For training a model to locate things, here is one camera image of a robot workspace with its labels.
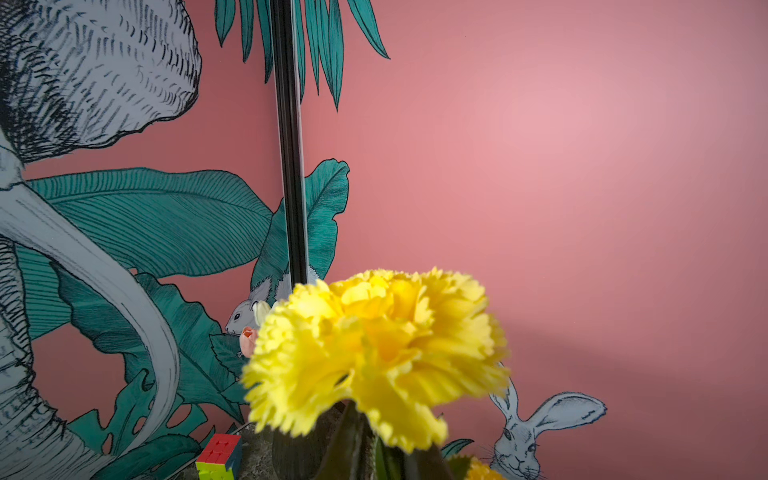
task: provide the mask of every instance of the rabbit face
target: rabbit face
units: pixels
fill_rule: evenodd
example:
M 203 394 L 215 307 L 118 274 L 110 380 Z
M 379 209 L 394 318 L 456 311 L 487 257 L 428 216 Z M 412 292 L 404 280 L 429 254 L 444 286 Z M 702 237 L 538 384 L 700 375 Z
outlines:
M 256 318 L 253 316 L 250 300 L 242 302 L 235 308 L 225 330 L 230 335 L 240 335 L 247 326 L 256 328 Z
M 317 271 L 312 266 L 310 266 L 309 283 L 316 285 L 318 279 L 319 275 L 317 274 Z M 259 329 L 261 325 L 259 319 L 257 319 L 254 315 L 253 309 L 259 302 L 266 301 L 266 298 L 270 295 L 271 287 L 272 280 L 267 278 L 262 283 L 259 283 L 256 288 L 251 290 L 250 295 L 248 296 L 248 300 L 238 305 L 232 312 L 232 315 L 230 315 L 230 319 L 227 322 L 227 326 L 225 327 L 227 333 L 230 335 L 240 335 L 248 326 L 252 329 Z M 290 294 L 290 273 L 285 272 L 283 274 L 282 280 L 277 283 L 275 300 L 287 300 Z
M 491 395 L 507 421 L 494 445 L 491 468 L 508 480 L 535 480 L 541 474 L 536 460 L 536 437 L 547 430 L 572 429 L 596 422 L 607 409 L 600 400 L 583 393 L 559 393 L 543 404 L 528 420 L 518 416 L 518 393 L 509 380 L 505 395 Z
M 491 468 L 506 478 L 538 478 L 541 467 L 536 460 L 536 437 L 523 422 L 508 423 L 494 450 Z

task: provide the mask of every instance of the yellow carnation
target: yellow carnation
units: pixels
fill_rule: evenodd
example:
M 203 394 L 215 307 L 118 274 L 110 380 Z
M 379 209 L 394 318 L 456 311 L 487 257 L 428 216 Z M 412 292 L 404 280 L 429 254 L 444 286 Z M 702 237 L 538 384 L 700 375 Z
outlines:
M 491 470 L 489 466 L 480 462 L 475 457 L 472 457 L 472 462 L 469 464 L 469 470 L 464 480 L 504 480 L 504 476 L 495 470 Z
M 297 285 L 259 331 L 243 370 L 250 421 L 293 436 L 343 399 L 356 402 L 385 444 L 440 445 L 432 408 L 501 392 L 506 341 L 470 276 L 371 270 L 326 285 Z

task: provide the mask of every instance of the rabbit ear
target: rabbit ear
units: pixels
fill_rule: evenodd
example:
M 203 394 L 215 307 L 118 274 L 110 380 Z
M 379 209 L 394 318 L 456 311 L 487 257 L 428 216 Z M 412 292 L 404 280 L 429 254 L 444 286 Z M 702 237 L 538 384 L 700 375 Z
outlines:
M 596 422 L 607 408 L 600 400 L 584 393 L 559 393 L 544 402 L 526 421 L 538 436 L 547 430 L 572 429 Z
M 491 394 L 491 400 L 507 417 L 507 420 L 518 419 L 518 391 L 515 390 L 515 384 L 512 383 L 512 379 L 508 379 L 507 391 L 504 397 Z
M 250 300 L 251 305 L 254 305 L 258 302 L 266 301 L 266 298 L 270 295 L 270 289 L 272 288 L 272 279 L 267 277 L 266 280 L 264 280 L 262 283 L 259 283 L 256 285 L 256 288 L 250 291 L 250 295 L 248 296 L 248 300 Z

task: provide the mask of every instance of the teal leaf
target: teal leaf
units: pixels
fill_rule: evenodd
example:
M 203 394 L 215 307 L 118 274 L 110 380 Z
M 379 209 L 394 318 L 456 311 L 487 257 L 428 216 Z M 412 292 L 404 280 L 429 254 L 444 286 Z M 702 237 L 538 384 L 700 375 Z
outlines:
M 346 210 L 349 166 L 335 159 L 322 162 L 304 180 L 310 264 L 325 278 L 336 256 L 339 226 L 333 219 Z
M 235 22 L 235 0 L 216 0 L 214 17 L 216 19 L 216 33 L 219 35 L 219 45 L 223 47 L 224 40 Z
M 58 296 L 58 277 L 44 255 L 16 245 L 18 267 L 22 271 L 29 336 L 34 340 L 69 323 L 72 308 Z
M 245 401 L 246 393 L 247 391 L 245 390 L 245 387 L 243 387 L 243 384 L 240 382 L 235 382 L 228 386 L 227 389 L 221 393 L 221 395 L 223 395 L 225 399 L 232 403 L 236 403 L 238 405 L 248 405 L 248 402 Z
M 310 265 L 321 279 L 325 278 L 336 255 L 339 227 L 334 217 L 346 209 L 349 196 L 349 166 L 335 159 L 322 162 L 304 180 L 306 231 Z M 267 278 L 272 280 L 269 303 L 275 300 L 278 282 L 288 270 L 288 236 L 285 204 L 272 217 L 270 231 L 264 241 L 259 261 L 253 268 L 251 287 Z
M 67 428 L 79 436 L 88 448 L 96 452 L 103 452 L 104 443 L 111 435 L 111 447 L 106 453 L 120 455 L 136 437 L 134 431 L 139 432 L 137 426 L 149 415 L 155 386 L 147 383 L 147 377 L 148 371 L 141 370 L 118 393 L 114 401 L 114 414 L 106 428 L 101 427 L 97 409 L 69 422 Z M 175 412 L 182 403 L 185 401 L 177 394 L 171 411 Z M 192 409 L 184 420 L 170 428 L 164 423 L 150 437 L 150 440 L 163 435 L 189 435 L 207 421 L 208 418 L 203 410 L 197 405 L 192 405 Z
M 264 45 L 264 83 L 270 80 L 274 57 L 272 56 L 272 13 L 270 0 L 256 0 L 259 10 L 259 25 L 261 27 L 261 42 Z
M 296 46 L 296 63 L 299 65 L 299 85 L 301 96 L 299 102 L 304 100 L 304 83 L 306 81 L 306 58 L 304 58 L 304 22 L 301 19 L 301 0 L 293 0 L 293 23 L 296 34 L 293 43 Z
M 248 359 L 240 356 L 240 337 L 226 333 L 218 333 L 210 336 L 210 343 L 214 349 L 216 359 L 229 370 L 236 378 L 243 375 L 243 367 Z
M 248 60 L 253 45 L 253 0 L 240 0 L 240 25 L 243 31 L 243 63 Z
M 100 352 L 123 355 L 126 382 L 147 370 L 147 382 L 154 383 L 149 353 L 134 327 L 89 286 L 59 266 L 55 269 L 59 294 L 72 307 L 72 325 Z M 188 403 L 213 404 L 242 422 L 240 408 L 221 394 L 235 377 L 210 347 L 210 336 L 221 333 L 220 325 L 205 313 L 201 304 L 185 301 L 174 284 L 161 285 L 148 273 L 138 274 L 136 281 L 163 314 L 176 339 L 181 367 L 178 394 Z
M 349 8 L 352 9 L 352 15 L 355 15 L 355 20 L 357 20 L 357 25 L 360 25 L 362 33 L 368 38 L 368 43 L 379 55 L 389 59 L 379 34 L 379 26 L 376 24 L 376 15 L 373 13 L 371 0 L 349 0 Z
M 258 257 L 272 212 L 237 175 L 147 168 L 31 180 L 28 185 L 125 268 L 204 276 Z M 47 258 L 19 247 L 32 338 L 69 322 Z
M 323 11 L 325 12 L 325 0 L 323 0 Z M 324 46 L 320 50 L 320 60 L 323 63 L 323 71 L 326 74 L 328 89 L 331 90 L 333 103 L 336 110 L 339 110 L 339 100 L 341 99 L 341 84 L 344 74 L 344 32 L 341 23 L 341 10 L 339 9 L 339 0 L 330 0 L 329 16 L 321 15 L 323 24 L 326 25 L 324 35 Z
M 450 442 L 449 444 L 444 446 L 440 450 L 440 453 L 442 453 L 443 458 L 452 457 L 453 455 L 457 455 L 461 450 L 464 449 L 464 447 L 474 442 L 475 440 L 470 440 L 470 439 L 454 440 L 453 442 Z
M 467 472 L 469 472 L 472 459 L 469 457 L 451 457 L 446 463 L 448 463 L 454 480 L 464 480 L 467 477 Z
M 162 467 L 169 459 L 173 459 L 178 468 L 201 451 L 200 444 L 190 437 L 164 435 L 116 459 L 96 472 L 91 480 L 129 480 L 158 466 Z M 170 475 L 173 472 L 174 470 L 163 468 L 162 472 L 152 472 L 152 476 L 162 480 L 165 477 L 161 475 Z
M 304 12 L 306 13 L 306 35 L 310 40 L 310 57 L 312 59 L 312 72 L 315 75 L 315 88 L 320 94 L 320 45 L 323 43 L 322 32 L 327 29 L 320 22 L 320 8 L 318 2 L 323 3 L 323 11 L 326 8 L 325 0 L 304 0 Z

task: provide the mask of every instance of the banana leaf drawing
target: banana leaf drawing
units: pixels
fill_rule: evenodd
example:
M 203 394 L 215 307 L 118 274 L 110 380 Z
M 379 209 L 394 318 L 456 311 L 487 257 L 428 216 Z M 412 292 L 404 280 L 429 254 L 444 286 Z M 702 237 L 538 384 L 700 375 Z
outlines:
M 256 2 L 257 15 L 264 47 L 264 83 L 266 84 L 274 60 L 272 56 L 272 28 L 270 18 L 270 0 L 240 0 L 240 23 L 242 26 L 243 62 L 248 60 L 253 43 L 254 13 L 253 3 Z M 357 25 L 368 39 L 373 49 L 382 57 L 389 59 L 376 23 L 371 0 L 348 0 L 349 8 L 357 21 Z M 235 19 L 235 0 L 216 0 L 214 21 L 219 35 L 220 45 L 232 28 Z M 293 14 L 296 16 L 296 56 L 299 65 L 299 84 L 301 99 L 304 99 L 306 83 L 306 42 L 304 40 L 304 25 L 306 19 L 306 36 L 310 44 L 310 61 L 315 75 L 315 87 L 320 94 L 320 66 L 333 96 L 336 110 L 339 110 L 341 86 L 344 73 L 344 31 L 341 20 L 339 0 L 304 0 L 304 18 L 301 15 L 301 0 L 293 0 Z
M 336 254 L 339 227 L 333 219 L 346 209 L 349 195 L 349 166 L 335 159 L 322 162 L 304 182 L 306 201 L 306 234 L 309 239 L 310 266 L 324 279 Z M 280 202 L 272 217 L 270 231 L 264 240 L 264 252 L 253 268 L 251 289 L 269 280 L 271 289 L 267 302 L 272 305 L 280 281 L 288 272 L 288 233 L 285 203 Z

